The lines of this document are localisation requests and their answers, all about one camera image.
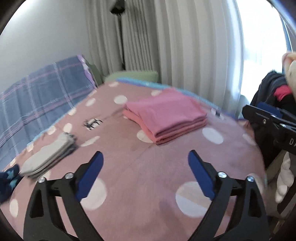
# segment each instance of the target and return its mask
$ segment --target screw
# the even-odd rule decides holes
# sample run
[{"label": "screw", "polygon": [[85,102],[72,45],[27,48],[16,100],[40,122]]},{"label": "screw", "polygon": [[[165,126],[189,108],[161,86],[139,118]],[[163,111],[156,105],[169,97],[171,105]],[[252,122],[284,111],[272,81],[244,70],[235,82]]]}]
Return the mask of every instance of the screw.
[{"label": "screw", "polygon": [[254,178],[253,178],[252,176],[247,176],[247,180],[248,180],[249,182],[254,182]]},{"label": "screw", "polygon": [[226,178],[227,174],[225,172],[218,172],[218,177],[220,178]]},{"label": "screw", "polygon": [[41,177],[41,178],[38,179],[38,182],[39,182],[39,183],[43,183],[43,182],[45,182],[45,181],[46,181],[46,178],[45,178],[45,177]]},{"label": "screw", "polygon": [[73,177],[74,177],[74,174],[71,173],[71,172],[69,172],[69,173],[67,173],[67,174],[65,175],[65,178],[66,178],[66,179],[71,179],[71,178],[73,178]]}]

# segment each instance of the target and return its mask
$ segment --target plaid blanket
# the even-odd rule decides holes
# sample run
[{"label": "plaid blanket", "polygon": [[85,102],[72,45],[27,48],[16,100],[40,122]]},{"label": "plaid blanket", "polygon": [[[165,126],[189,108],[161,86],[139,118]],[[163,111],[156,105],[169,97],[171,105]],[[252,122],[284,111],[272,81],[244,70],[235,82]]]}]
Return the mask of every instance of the plaid blanket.
[{"label": "plaid blanket", "polygon": [[0,94],[0,169],[95,88],[77,55],[48,65]]}]

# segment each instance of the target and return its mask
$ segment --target curtain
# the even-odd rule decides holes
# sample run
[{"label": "curtain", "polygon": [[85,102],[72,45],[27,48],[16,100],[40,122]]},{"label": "curtain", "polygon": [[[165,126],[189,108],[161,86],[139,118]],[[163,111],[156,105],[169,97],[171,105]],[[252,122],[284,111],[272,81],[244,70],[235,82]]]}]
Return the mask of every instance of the curtain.
[{"label": "curtain", "polygon": [[109,0],[85,0],[91,57],[103,76],[122,70],[117,17]]},{"label": "curtain", "polygon": [[126,0],[122,25],[126,70],[159,71],[153,0]]},{"label": "curtain", "polygon": [[243,40],[235,0],[155,0],[163,84],[237,110]]}]

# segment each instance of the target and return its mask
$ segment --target folded pink cloth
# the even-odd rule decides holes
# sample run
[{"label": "folded pink cloth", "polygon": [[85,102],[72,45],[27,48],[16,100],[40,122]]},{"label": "folded pink cloth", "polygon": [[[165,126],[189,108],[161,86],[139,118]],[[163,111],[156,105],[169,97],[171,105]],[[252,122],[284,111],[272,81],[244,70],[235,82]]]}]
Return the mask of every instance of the folded pink cloth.
[{"label": "folded pink cloth", "polygon": [[140,125],[156,144],[171,141],[206,125],[206,112],[197,100],[173,88],[158,96],[128,102],[123,114]]}]

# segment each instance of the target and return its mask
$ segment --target bright window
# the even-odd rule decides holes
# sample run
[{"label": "bright window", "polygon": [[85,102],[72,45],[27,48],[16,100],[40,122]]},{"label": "bright window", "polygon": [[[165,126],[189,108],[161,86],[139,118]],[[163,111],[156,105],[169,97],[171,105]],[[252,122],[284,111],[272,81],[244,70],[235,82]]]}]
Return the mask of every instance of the bright window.
[{"label": "bright window", "polygon": [[267,0],[237,0],[237,5],[244,35],[241,94],[251,101],[268,72],[282,72],[286,39],[279,13]]}]

